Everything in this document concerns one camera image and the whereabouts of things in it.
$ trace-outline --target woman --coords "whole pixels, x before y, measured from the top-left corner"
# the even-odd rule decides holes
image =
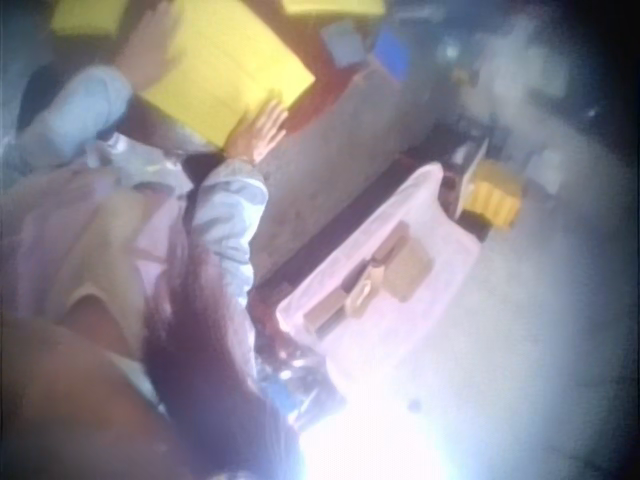
[[[179,172],[158,185],[83,161],[170,68],[175,25],[166,3],[148,12],[18,139],[33,173],[2,198],[3,478],[301,475],[295,432],[255,387],[244,310],[267,201],[253,167],[286,111],[272,102],[230,136],[189,231]]]

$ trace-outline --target yellow folder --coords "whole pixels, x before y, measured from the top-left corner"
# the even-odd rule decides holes
[[[60,35],[115,36],[129,0],[59,0],[51,28]]]
[[[270,96],[290,106],[315,80],[241,0],[177,0],[178,67],[143,96],[215,145]]]
[[[359,15],[384,15],[384,0],[282,0],[290,15],[312,13],[351,13]]]

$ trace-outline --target fingers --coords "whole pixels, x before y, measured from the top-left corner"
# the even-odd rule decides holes
[[[179,25],[180,16],[171,8],[169,2],[162,2],[154,10],[145,12],[135,33],[148,35],[164,45],[173,39]]]
[[[282,141],[282,139],[285,137],[286,134],[287,134],[286,130],[280,130],[267,144],[267,149],[266,149],[267,152],[270,152],[271,150],[276,148],[276,146]]]
[[[280,102],[272,100],[258,117],[255,128],[265,141],[269,142],[279,134],[280,128],[288,116],[289,112]]]

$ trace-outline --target light blue jacket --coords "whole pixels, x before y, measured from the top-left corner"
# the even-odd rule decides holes
[[[131,86],[117,69],[87,68],[65,86],[53,104],[17,139],[20,158],[31,172],[83,161],[97,134],[125,113],[132,93]],[[145,159],[133,161],[143,163]],[[126,172],[129,182],[131,176],[133,183],[149,180],[143,171],[132,169],[132,172]],[[183,178],[183,172],[176,173],[176,183]],[[172,180],[165,177],[164,182]],[[198,195],[194,232],[220,259],[227,288],[243,307],[254,280],[249,242],[267,199],[261,175],[237,160],[228,160],[213,171]]]

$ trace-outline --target gray floor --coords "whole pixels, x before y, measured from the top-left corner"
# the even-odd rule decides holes
[[[6,142],[27,75],[48,52],[46,25],[32,15],[3,27]],[[260,277],[450,111],[429,50],[418,51],[403,89],[371,73],[265,161]],[[609,171],[604,157],[594,161]],[[553,207],[525,199],[515,229],[491,234],[445,317],[400,369],[398,395],[420,399],[459,478],[608,478],[637,428],[637,233],[623,227],[638,214],[611,198],[615,185],[585,187],[598,168],[574,175],[582,180]]]

